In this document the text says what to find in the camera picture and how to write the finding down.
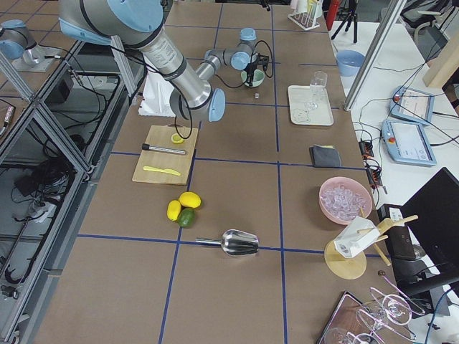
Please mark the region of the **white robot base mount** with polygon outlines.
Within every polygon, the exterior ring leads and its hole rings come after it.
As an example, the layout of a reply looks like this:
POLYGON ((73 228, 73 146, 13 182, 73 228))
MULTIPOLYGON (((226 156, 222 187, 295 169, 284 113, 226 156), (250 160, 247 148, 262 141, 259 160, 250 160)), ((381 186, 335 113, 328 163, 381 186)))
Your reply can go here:
POLYGON ((174 87, 156 73, 149 72, 142 93, 138 113, 141 116, 174 117, 170 106, 170 97, 174 87))

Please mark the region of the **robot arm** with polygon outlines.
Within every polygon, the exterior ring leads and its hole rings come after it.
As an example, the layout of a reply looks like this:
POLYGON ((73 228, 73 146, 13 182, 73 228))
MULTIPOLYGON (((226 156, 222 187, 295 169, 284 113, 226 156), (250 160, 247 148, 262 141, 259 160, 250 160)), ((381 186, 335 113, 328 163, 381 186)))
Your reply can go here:
POLYGON ((209 83, 220 67, 246 72, 246 85, 253 84, 257 66, 268 67, 269 58, 256 51, 255 30, 244 28, 235 48, 207 51, 194 70, 164 31, 159 1, 61 1, 59 21, 62 32, 73 39, 109 45, 118 36, 125 47, 141 51, 151 71, 174 87, 170 106, 185 120, 222 119, 224 91, 209 83))

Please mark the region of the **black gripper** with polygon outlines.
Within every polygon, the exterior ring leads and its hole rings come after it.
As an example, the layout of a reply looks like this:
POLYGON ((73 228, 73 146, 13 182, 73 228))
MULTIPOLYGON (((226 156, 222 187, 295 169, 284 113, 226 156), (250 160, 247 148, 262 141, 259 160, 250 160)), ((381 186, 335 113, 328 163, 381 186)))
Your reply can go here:
POLYGON ((254 54, 251 57, 251 62, 245 68, 245 85, 248 87, 252 87, 253 72, 255 70, 262 70, 263 72, 266 72, 268 70, 268 65, 269 56, 260 53, 254 54))

